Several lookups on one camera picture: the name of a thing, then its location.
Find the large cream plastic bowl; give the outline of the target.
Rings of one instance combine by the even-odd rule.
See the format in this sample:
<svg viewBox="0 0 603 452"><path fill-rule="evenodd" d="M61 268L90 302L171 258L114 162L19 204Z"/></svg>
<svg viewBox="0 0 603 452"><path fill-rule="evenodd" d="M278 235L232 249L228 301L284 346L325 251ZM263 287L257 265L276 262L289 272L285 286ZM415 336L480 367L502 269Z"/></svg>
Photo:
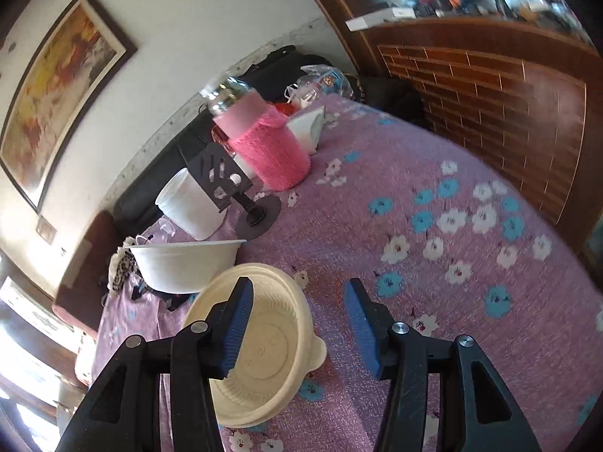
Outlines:
<svg viewBox="0 0 603 452"><path fill-rule="evenodd" d="M225 380L210 381L218 423L230 429L250 428L276 416L327 356L303 290L287 273L264 263L236 265L212 279L183 324L208 316L242 276L254 284L253 310L233 370Z"/></svg>

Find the large white foam bowl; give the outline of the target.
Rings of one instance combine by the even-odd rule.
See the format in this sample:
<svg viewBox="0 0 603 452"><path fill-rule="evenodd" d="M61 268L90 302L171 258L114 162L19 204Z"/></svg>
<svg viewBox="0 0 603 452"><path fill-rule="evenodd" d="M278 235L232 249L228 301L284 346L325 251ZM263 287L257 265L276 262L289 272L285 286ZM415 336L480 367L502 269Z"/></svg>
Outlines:
<svg viewBox="0 0 603 452"><path fill-rule="evenodd" d="M201 292L212 279L235 264L245 240L131 246L148 287L168 294Z"/></svg>

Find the small black device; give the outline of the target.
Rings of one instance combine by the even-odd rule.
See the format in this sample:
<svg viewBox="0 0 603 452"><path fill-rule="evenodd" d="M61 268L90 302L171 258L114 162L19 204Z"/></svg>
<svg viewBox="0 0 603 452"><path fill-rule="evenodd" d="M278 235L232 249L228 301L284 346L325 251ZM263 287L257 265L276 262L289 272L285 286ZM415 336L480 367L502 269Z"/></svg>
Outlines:
<svg viewBox="0 0 603 452"><path fill-rule="evenodd" d="M172 294L154 290L146 282L140 282L134 286L131 294L132 301L138 301L146 296L158 299L165 305L165 309L170 312L176 311L185 303L196 298L196 294Z"/></svg>

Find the leopard print cloth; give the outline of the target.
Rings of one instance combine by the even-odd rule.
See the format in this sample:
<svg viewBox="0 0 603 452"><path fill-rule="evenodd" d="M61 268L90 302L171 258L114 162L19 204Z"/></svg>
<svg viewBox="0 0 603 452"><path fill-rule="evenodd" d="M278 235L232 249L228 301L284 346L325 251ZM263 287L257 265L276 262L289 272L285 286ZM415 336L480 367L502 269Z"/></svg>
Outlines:
<svg viewBox="0 0 603 452"><path fill-rule="evenodd" d="M138 272L138 264L129 248L121 248L112 254L108 265L107 289L111 293L122 291L132 273Z"/></svg>

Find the white plastic jar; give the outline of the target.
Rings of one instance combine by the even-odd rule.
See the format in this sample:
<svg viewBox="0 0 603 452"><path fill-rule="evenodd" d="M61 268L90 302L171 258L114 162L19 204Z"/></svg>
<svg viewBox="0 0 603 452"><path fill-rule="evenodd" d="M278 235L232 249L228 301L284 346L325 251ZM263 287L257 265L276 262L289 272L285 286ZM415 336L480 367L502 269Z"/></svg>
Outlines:
<svg viewBox="0 0 603 452"><path fill-rule="evenodd" d="M164 185L155 198L155 205L197 241L211 237L226 216L226 211L215 206L186 167Z"/></svg>

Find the purple floral tablecloth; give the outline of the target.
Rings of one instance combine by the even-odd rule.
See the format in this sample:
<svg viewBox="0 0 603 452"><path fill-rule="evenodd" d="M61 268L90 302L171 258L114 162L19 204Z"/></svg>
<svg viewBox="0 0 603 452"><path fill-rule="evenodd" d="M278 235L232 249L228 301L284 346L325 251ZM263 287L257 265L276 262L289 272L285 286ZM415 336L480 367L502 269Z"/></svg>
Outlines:
<svg viewBox="0 0 603 452"><path fill-rule="evenodd" d="M342 302L360 279L425 336L468 334L495 365L545 451L568 447L602 391L602 296L551 226L466 150L338 97L308 177L241 263L305 292L325 363L289 405L228 451L369 451L387 385L358 353Z"/></svg>

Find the black phone stand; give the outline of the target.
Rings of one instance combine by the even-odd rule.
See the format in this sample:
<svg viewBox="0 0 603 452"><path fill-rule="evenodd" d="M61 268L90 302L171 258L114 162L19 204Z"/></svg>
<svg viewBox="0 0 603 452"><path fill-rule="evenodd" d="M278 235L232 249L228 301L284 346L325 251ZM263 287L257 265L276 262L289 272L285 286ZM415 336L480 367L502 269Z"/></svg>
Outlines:
<svg viewBox="0 0 603 452"><path fill-rule="evenodd" d="M272 194L257 201L248 197L246 191L253 186L253 182L222 145L208 143L194 157L184 160L189 174L219 212L229 207L232 200L244 209L235 226L239 239L257 239L276 223L281 211L280 199Z"/></svg>

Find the pink knit-sleeved bottle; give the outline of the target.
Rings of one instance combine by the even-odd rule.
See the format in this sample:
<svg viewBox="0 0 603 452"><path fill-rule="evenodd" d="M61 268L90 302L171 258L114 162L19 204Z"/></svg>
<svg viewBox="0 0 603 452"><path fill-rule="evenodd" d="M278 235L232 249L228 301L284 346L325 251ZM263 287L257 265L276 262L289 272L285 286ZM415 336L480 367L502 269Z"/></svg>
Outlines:
<svg viewBox="0 0 603 452"><path fill-rule="evenodd" d="M247 83L220 76L200 91L230 149L250 166L264 185L285 191L311 170L310 155L287 128L288 118Z"/></svg>

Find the wooden brick-pattern counter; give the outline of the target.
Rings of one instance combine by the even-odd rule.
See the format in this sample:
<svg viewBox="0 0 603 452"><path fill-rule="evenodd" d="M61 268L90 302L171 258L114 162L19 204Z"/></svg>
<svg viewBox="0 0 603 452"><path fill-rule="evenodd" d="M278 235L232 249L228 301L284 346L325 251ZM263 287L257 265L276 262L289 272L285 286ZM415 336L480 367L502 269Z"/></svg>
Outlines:
<svg viewBox="0 0 603 452"><path fill-rule="evenodd" d="M498 170L583 252L602 215L602 59L573 39L486 18L345 32L361 72L407 79L438 135Z"/></svg>

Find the white paper box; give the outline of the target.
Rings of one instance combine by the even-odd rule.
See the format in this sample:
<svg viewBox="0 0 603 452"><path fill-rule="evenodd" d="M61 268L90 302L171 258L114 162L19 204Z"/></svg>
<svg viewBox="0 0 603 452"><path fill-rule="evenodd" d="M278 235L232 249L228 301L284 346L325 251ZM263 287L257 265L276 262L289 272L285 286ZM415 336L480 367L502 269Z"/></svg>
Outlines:
<svg viewBox="0 0 603 452"><path fill-rule="evenodd" d="M305 110L296 118L290 118L287 123L287 128L293 133L301 148L309 155L317 153L323 124L325 119L325 108L323 106Z"/></svg>

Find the red plastic bag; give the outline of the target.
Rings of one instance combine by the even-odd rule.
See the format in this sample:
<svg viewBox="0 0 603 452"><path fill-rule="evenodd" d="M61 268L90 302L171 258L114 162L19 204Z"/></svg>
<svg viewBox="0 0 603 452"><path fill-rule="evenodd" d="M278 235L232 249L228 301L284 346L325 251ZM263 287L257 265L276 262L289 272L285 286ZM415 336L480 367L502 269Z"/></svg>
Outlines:
<svg viewBox="0 0 603 452"><path fill-rule="evenodd" d="M286 115L289 118L295 115L298 111L298 108L289 102L274 103L274 106L280 113L282 113L282 115Z"/></svg>

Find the clear plastic bag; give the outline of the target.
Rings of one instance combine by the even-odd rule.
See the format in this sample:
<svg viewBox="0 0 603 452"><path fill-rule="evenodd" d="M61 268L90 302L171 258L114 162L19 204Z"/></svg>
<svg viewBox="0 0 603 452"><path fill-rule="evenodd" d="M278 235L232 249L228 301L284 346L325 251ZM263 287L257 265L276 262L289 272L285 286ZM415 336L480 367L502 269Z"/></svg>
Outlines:
<svg viewBox="0 0 603 452"><path fill-rule="evenodd" d="M300 68L303 75L285 88L284 97L289 103L303 109L328 95L353 99L354 91L346 75L326 64L311 64Z"/></svg>

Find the black leather sofa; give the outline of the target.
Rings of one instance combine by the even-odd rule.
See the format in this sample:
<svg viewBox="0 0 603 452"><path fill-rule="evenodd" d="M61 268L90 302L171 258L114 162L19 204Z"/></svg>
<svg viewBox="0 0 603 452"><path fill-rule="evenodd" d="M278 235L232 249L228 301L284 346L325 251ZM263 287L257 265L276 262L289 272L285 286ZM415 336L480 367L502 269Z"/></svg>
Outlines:
<svg viewBox="0 0 603 452"><path fill-rule="evenodd" d="M271 52L245 72L226 72L214 79L208 84L210 94L194 106L193 117L185 121L182 131L158 152L146 154L145 168L134 175L133 183L115 201L112 217L116 230L124 237L135 236L161 217L155 198L188 160L214 141L214 115L225 113L250 90L257 91L266 102L283 103L286 87L305 74L303 66L330 63L323 56L304 54L288 45Z"/></svg>

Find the framed horse painting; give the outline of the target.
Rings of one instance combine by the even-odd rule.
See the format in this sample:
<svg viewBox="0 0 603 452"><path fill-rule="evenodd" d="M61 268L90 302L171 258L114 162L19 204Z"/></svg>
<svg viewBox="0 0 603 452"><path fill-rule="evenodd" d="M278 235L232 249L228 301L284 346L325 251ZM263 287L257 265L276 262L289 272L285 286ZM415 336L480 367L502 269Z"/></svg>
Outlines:
<svg viewBox="0 0 603 452"><path fill-rule="evenodd" d="M99 0L72 0L36 49L1 130L2 170L34 212L79 123L136 51Z"/></svg>

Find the small wall plaque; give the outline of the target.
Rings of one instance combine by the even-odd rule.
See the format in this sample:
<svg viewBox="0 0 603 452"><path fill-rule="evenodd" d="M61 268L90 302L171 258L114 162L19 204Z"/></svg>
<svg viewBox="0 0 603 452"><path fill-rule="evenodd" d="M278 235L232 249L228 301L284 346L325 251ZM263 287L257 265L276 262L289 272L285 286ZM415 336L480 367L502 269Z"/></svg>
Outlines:
<svg viewBox="0 0 603 452"><path fill-rule="evenodd" d="M51 245L56 236L56 229L43 215L39 215L36 224L36 233L47 244Z"/></svg>

